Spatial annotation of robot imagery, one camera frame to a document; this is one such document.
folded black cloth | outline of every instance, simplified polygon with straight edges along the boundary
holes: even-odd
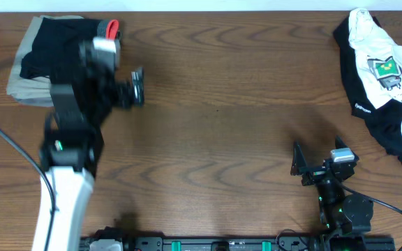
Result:
[[[365,120],[370,134],[386,149],[387,154],[398,156],[402,164],[402,103],[390,100],[375,109],[367,98],[356,69],[355,50],[348,42],[348,17],[333,32],[333,37],[341,51],[341,77],[352,108],[352,115]]]
[[[79,44],[97,35],[104,37],[103,20],[45,18],[32,44],[32,51],[21,62],[20,77],[48,77],[61,64],[79,63]]]

black cable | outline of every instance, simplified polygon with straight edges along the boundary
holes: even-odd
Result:
[[[277,234],[277,237],[276,237],[276,244],[278,245],[278,248],[281,249],[282,251],[287,251],[287,250],[286,250],[285,248],[283,248],[283,247],[280,246],[280,243],[278,242],[278,237],[279,237],[283,232],[285,232],[285,231],[291,231],[291,232],[293,232],[293,233],[295,233],[295,234],[298,234],[296,231],[294,231],[294,230],[292,230],[292,229],[284,229],[284,230],[282,230],[280,233]],[[305,247],[306,247],[306,248],[304,248],[303,250],[299,250],[299,251],[308,250],[308,244],[306,244],[306,242],[305,242],[300,236],[298,236],[298,238],[299,238],[299,240],[302,242],[302,244],[304,244]]]
[[[49,180],[46,178],[45,173],[43,170],[41,170],[40,166],[35,162],[35,160],[21,147],[19,146],[13,139],[11,139],[3,130],[0,129],[0,135],[3,137],[4,140],[7,141],[13,148],[20,153],[23,157],[26,158],[26,160],[33,165],[35,170],[40,174],[40,177],[42,180],[45,182],[47,190],[49,191],[50,195],[50,203],[52,206],[52,209],[50,211],[50,221],[49,221],[49,228],[47,230],[47,236],[46,236],[46,243],[45,243],[45,251],[47,251],[49,247],[49,240],[50,240],[50,234],[52,232],[52,224],[54,222],[54,216],[55,216],[55,194],[54,190],[52,189],[52,186],[50,185]]]
[[[365,197],[365,198],[368,199],[368,200],[371,200],[371,201],[374,201],[374,202],[376,202],[376,203],[378,203],[378,204],[381,204],[381,205],[383,205],[383,206],[385,206],[385,207],[387,207],[387,208],[390,208],[390,209],[392,209],[393,211],[395,211],[395,212],[397,212],[397,213],[400,213],[400,214],[402,215],[402,210],[401,210],[401,209],[399,209],[399,208],[397,208],[397,207],[395,207],[395,206],[389,205],[389,204],[387,204],[387,203],[385,203],[385,202],[383,202],[383,201],[380,201],[379,199],[375,199],[375,198],[372,198],[372,197],[367,196],[367,195],[365,195],[365,194],[362,194],[362,193],[360,193],[360,192],[356,192],[356,191],[354,191],[354,190],[351,189],[351,188],[347,188],[347,187],[344,186],[334,175],[333,175],[333,178],[334,178],[334,180],[337,182],[337,184],[338,184],[341,188],[343,188],[344,190],[347,190],[348,192],[351,192],[352,194],[361,195],[361,196]]]

